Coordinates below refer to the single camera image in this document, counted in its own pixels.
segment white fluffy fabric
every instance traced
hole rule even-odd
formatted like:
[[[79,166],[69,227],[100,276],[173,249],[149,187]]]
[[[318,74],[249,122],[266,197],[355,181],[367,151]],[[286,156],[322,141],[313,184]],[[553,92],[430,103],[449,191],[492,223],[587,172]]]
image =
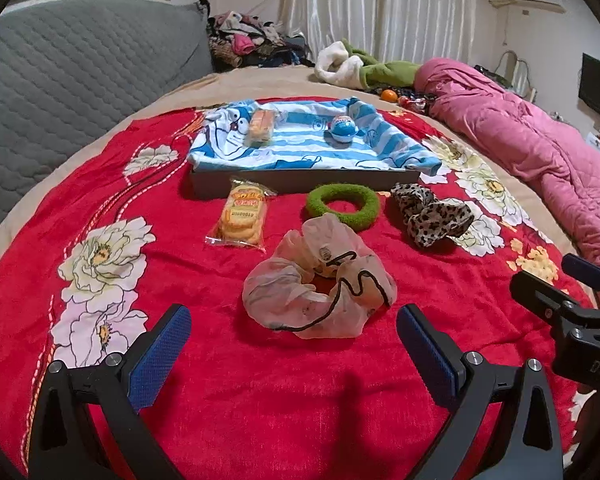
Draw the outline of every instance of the white fluffy fabric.
[[[320,51],[315,62],[315,76],[330,85],[353,90],[362,90],[360,68],[362,60],[358,56],[349,57],[344,43],[336,41]]]

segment gray quilted mattress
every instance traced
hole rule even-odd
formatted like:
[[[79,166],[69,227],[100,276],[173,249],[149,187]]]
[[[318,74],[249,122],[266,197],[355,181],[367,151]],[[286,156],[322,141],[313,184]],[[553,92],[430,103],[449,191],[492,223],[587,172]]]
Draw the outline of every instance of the gray quilted mattress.
[[[206,16],[148,0],[63,0],[0,17],[0,222],[69,156],[212,72]]]

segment blue ball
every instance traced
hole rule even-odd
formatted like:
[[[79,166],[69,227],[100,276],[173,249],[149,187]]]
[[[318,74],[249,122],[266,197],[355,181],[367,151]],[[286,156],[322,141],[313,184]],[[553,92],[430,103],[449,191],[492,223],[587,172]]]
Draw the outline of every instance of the blue ball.
[[[351,117],[340,115],[331,121],[331,137],[338,142],[351,142],[358,133],[358,127]]]

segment plastic bag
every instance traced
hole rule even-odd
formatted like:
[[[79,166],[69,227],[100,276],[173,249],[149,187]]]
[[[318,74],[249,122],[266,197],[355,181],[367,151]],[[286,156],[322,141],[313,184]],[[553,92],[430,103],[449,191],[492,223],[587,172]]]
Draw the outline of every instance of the plastic bag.
[[[311,284],[319,274],[335,278],[330,293]],[[366,320],[397,297],[380,258],[332,213],[289,231],[273,256],[248,275],[242,302],[251,318],[302,339],[357,337]]]
[[[222,214],[206,236],[206,243],[251,246],[264,251],[262,227],[267,216],[267,198],[276,193],[236,177],[231,178],[231,183]]]
[[[398,99],[398,104],[410,112],[426,115],[429,104],[424,97],[407,97],[403,96]]]
[[[273,110],[256,110],[251,116],[244,145],[253,148],[265,146],[271,142],[271,135],[276,124],[276,113]]]

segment packaged cookies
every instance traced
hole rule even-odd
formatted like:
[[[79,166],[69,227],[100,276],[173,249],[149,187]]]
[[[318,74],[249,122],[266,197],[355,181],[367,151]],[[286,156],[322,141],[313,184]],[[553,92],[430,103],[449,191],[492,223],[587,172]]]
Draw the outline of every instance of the packaged cookies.
[[[206,236],[212,245],[253,246],[264,250],[262,227],[267,214],[267,197],[275,193],[260,184],[233,177],[229,197],[218,223]]]
[[[249,122],[245,145],[253,148],[266,145],[271,141],[275,123],[276,113],[273,110],[256,110]]]

